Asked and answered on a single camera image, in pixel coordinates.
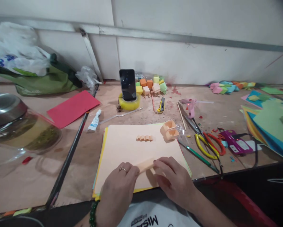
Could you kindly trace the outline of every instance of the green pen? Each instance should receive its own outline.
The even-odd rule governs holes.
[[[193,155],[195,155],[197,158],[199,158],[204,164],[206,164],[208,167],[210,167],[215,173],[219,174],[219,170],[215,168],[211,163],[209,163],[207,160],[205,160],[200,154],[198,154],[196,151],[194,151],[192,148],[184,145],[180,140],[178,140],[178,143],[180,143],[182,146],[184,146],[188,151],[190,151]]]

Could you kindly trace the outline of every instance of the pink hot glue gun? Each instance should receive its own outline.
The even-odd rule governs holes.
[[[181,99],[179,102],[181,102],[182,104],[186,104],[186,109],[189,110],[189,119],[195,117],[194,106],[197,102],[196,99]]]

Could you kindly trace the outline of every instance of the green bead bracelet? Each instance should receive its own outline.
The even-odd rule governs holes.
[[[95,213],[96,213],[96,208],[97,208],[97,205],[99,204],[99,202],[100,202],[100,200],[95,201],[93,203],[91,211],[90,211],[89,223],[90,223],[91,227],[96,227]]]

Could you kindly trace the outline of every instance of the red paper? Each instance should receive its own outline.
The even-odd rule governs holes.
[[[86,90],[64,101],[47,111],[58,128],[64,128],[83,115],[86,111],[98,106],[100,101]]]

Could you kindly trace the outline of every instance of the stainless steel lid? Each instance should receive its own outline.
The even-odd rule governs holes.
[[[26,113],[27,109],[19,97],[0,93],[0,126],[16,120]]]

